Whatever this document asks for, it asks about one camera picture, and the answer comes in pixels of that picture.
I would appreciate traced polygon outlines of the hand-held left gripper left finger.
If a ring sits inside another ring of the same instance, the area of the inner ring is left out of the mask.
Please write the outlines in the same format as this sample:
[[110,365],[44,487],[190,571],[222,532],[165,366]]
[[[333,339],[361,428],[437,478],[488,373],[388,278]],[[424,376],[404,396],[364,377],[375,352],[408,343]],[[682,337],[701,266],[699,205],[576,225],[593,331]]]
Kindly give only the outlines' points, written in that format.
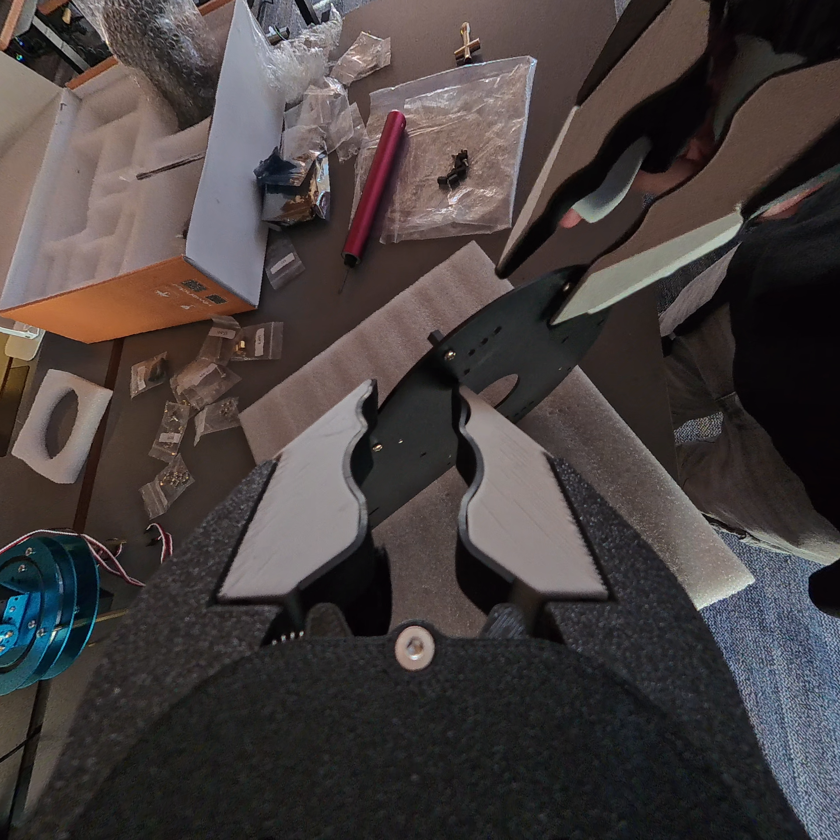
[[296,630],[328,603],[356,634],[387,631],[392,583],[361,488],[373,469],[377,407],[377,382],[365,380],[280,451],[217,603],[282,605]]

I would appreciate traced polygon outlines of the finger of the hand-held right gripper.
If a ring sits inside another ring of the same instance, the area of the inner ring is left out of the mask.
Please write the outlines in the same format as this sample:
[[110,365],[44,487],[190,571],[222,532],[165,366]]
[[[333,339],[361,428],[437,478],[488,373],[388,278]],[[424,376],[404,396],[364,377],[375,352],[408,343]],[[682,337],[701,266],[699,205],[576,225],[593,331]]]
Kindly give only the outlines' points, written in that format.
[[711,4],[628,2],[584,81],[497,262],[507,278],[600,187],[637,140],[653,140],[672,97],[699,79]]
[[734,113],[710,162],[652,203],[551,322],[610,307],[726,244],[772,203],[838,173],[838,120],[838,59],[766,80]]

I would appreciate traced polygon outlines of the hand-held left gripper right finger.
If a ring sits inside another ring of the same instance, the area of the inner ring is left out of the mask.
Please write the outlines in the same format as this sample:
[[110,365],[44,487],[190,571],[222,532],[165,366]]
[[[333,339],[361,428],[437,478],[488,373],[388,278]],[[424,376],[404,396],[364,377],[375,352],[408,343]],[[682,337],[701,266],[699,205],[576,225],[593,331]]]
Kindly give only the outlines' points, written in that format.
[[458,544],[543,601],[605,601],[597,568],[550,453],[480,395],[458,390]]

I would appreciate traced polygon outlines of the dark grey desk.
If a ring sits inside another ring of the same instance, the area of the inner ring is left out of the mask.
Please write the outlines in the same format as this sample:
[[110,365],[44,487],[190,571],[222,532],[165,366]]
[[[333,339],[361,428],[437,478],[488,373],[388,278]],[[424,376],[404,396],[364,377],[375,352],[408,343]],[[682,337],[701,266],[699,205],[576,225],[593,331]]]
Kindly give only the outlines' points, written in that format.
[[[458,27],[467,20],[481,41],[485,60],[536,57],[528,133],[518,178],[514,214],[537,179],[576,94],[591,70],[625,2],[371,2],[344,19],[340,50],[365,29],[392,37],[392,64],[352,85],[352,99],[365,119],[370,92],[426,77],[454,66]],[[353,164],[330,163],[332,211],[326,224],[302,226],[291,235],[306,267],[283,290],[264,282],[259,309],[243,323],[285,323],[278,362],[245,364],[234,389],[239,404],[249,406],[275,384],[307,363],[332,341],[351,330],[413,281],[452,255],[469,238],[439,238],[381,245],[372,240],[361,267],[343,292],[340,249],[350,222],[354,192]],[[664,366],[656,337],[656,295],[650,287],[613,310],[604,331],[583,362],[583,371],[613,405],[662,466],[676,476],[676,452],[665,393]],[[55,485],[11,455],[2,457],[2,544],[39,528],[66,527],[100,539],[124,539],[126,570],[153,573],[158,554],[147,544],[147,524],[139,488],[161,463],[147,456],[151,435],[161,418],[169,390],[159,387],[130,401],[130,366],[163,350],[171,363],[191,360],[207,332],[205,322],[124,339],[122,343],[81,344],[49,336],[27,387],[40,384],[47,369],[78,374],[111,387],[113,398],[105,430],[93,451],[98,458],[79,482]],[[29,724],[42,725],[38,746],[26,757],[32,775],[26,811],[16,815],[10,837],[24,831],[34,814],[63,749],[67,732],[93,669],[107,649],[106,639],[120,620],[97,625],[96,643],[48,688],[43,710],[33,714],[35,686],[2,698],[2,753],[24,741]]]

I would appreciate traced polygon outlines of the person's right hand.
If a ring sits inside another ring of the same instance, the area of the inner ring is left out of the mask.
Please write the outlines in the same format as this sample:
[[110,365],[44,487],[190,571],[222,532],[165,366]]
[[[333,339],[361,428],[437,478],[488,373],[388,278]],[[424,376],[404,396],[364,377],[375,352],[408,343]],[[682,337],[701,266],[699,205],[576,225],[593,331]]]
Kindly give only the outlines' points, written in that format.
[[681,186],[710,161],[717,149],[712,121],[706,121],[693,135],[686,148],[664,172],[640,170],[632,183],[632,190],[646,196],[660,196]]

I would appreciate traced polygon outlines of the large clear plastic bag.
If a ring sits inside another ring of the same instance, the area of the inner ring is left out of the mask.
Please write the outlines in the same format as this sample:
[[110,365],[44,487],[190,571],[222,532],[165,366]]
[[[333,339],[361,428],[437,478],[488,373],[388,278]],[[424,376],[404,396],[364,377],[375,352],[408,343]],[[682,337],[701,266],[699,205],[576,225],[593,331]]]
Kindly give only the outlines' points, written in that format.
[[[354,206],[388,113],[406,117],[376,224],[383,244],[486,235],[511,226],[537,64],[530,56],[480,62],[372,92]],[[469,152],[469,175],[455,189],[440,188],[437,178],[460,150]]]

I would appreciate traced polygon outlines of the person's beige trouser leg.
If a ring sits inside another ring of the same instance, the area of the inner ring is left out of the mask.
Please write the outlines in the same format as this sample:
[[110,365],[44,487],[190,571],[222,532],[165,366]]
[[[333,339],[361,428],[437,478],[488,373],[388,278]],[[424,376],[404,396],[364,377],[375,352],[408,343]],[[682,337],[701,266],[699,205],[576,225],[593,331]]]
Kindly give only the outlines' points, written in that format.
[[701,513],[742,542],[832,564],[838,530],[814,509],[800,479],[741,404],[734,351],[724,305],[696,330],[675,335],[665,358],[674,428],[721,415],[716,437],[678,446],[679,484]]
[[739,246],[730,249],[712,266],[703,270],[678,294],[676,300],[659,316],[658,324],[661,338],[664,339],[675,333],[684,321],[714,297],[721,287],[729,265],[738,249]]

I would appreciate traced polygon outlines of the small bag with brass parts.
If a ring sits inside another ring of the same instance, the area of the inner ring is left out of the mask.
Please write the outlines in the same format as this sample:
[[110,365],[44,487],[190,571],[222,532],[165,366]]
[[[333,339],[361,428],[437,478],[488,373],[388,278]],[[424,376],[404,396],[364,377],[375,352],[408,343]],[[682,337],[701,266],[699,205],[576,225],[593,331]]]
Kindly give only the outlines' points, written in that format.
[[276,361],[281,358],[284,323],[278,321],[248,325],[234,337],[231,362]]

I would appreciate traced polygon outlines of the small empty clear bag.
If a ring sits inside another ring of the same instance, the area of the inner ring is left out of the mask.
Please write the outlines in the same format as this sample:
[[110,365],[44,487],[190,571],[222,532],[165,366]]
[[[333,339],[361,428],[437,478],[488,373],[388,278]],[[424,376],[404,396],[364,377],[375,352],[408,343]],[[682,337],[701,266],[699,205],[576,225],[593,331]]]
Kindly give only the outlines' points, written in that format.
[[348,87],[355,81],[390,66],[391,60],[391,37],[380,38],[362,31],[351,47],[335,63],[329,76],[339,84]]

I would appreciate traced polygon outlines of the small grey labelled bag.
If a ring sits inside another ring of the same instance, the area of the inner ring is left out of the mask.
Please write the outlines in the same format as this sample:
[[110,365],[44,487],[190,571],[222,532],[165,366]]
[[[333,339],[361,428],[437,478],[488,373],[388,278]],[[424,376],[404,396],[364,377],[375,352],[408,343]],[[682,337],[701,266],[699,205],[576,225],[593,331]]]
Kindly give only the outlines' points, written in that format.
[[279,291],[300,277],[305,266],[290,237],[273,232],[268,239],[264,273],[273,290]]

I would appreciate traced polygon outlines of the small white foam piece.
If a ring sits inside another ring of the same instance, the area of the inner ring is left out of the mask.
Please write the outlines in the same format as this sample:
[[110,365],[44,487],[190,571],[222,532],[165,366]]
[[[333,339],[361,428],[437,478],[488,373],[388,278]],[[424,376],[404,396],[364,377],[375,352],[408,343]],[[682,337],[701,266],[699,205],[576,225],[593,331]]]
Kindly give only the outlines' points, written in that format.
[[[68,394],[77,398],[77,417],[65,446],[49,455],[46,431],[58,403]],[[48,370],[41,382],[12,455],[34,472],[61,485],[75,483],[90,453],[112,390],[65,371]]]

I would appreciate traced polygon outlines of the crumpled clear plastic bag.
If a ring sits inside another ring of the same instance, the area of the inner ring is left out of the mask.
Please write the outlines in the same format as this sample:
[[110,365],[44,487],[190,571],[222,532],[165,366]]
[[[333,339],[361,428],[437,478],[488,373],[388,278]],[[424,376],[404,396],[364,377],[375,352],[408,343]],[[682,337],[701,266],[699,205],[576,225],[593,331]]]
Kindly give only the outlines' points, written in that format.
[[339,45],[343,19],[332,4],[319,10],[326,14],[325,22],[268,45],[264,61],[269,83],[286,106],[286,128],[320,129],[326,151],[347,161],[361,151],[366,132],[347,88],[332,76],[330,57]]

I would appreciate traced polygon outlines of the small cardboard box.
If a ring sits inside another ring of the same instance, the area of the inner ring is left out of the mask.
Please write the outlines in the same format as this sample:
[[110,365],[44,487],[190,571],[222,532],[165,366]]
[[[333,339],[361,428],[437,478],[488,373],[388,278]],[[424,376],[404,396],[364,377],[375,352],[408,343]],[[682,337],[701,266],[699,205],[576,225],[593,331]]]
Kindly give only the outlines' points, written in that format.
[[97,343],[256,309],[254,169],[284,107],[247,3],[201,15],[224,59],[189,129],[111,59],[58,87],[2,55],[2,336]]

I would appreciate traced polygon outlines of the bubble wrap roll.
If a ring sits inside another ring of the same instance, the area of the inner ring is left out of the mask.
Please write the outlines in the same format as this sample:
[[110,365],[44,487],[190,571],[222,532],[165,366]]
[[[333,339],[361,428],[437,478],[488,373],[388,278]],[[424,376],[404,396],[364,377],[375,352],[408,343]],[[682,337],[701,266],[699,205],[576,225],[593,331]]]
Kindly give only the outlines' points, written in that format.
[[140,73],[186,130],[214,110],[223,53],[193,1],[104,1],[111,52]]

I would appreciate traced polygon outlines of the red handled screwdriver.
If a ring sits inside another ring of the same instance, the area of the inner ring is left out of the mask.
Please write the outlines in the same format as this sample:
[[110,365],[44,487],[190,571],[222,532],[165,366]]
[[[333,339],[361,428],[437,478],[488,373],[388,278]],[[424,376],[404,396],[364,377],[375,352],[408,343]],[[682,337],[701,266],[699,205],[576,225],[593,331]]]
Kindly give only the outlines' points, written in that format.
[[342,258],[346,271],[339,286],[339,294],[343,293],[350,271],[358,267],[363,260],[385,190],[392,179],[405,129],[406,117],[403,112],[390,111],[343,245]]

